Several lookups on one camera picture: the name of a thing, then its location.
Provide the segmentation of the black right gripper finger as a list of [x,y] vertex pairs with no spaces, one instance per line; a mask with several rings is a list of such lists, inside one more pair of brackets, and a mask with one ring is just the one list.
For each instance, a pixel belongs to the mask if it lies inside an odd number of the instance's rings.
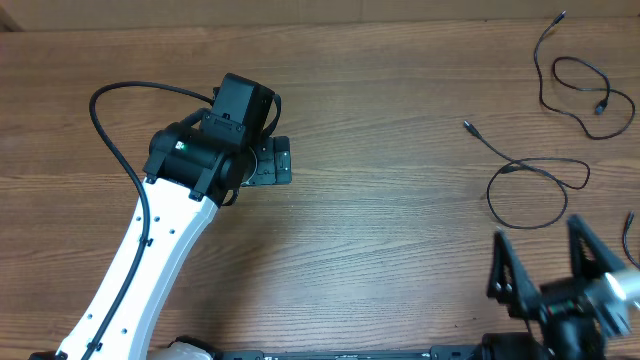
[[493,260],[487,296],[507,307],[509,316],[537,319],[541,294],[531,281],[506,234],[494,232]]
[[626,269],[616,256],[596,235],[580,215],[567,219],[569,255],[572,276],[570,283],[586,283],[602,278],[606,273]]

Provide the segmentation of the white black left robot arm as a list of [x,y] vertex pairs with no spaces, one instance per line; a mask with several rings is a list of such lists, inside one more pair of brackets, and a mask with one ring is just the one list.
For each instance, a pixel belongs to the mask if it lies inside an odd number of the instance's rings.
[[228,73],[206,107],[158,131],[137,176],[97,117],[99,97],[128,87],[105,85],[89,100],[92,124],[139,195],[130,225],[94,298],[55,350],[32,359],[219,359],[213,346],[179,336],[151,350],[169,293],[194,244],[243,187],[292,180],[290,140],[275,136],[282,99],[255,81]]

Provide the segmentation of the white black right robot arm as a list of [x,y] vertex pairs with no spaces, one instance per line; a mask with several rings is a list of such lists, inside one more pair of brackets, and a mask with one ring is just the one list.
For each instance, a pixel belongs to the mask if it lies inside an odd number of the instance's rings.
[[487,296],[530,331],[487,333],[482,359],[603,359],[607,340],[631,334],[629,308],[639,300],[639,272],[625,266],[578,215],[567,220],[572,275],[536,286],[502,231],[494,234]]

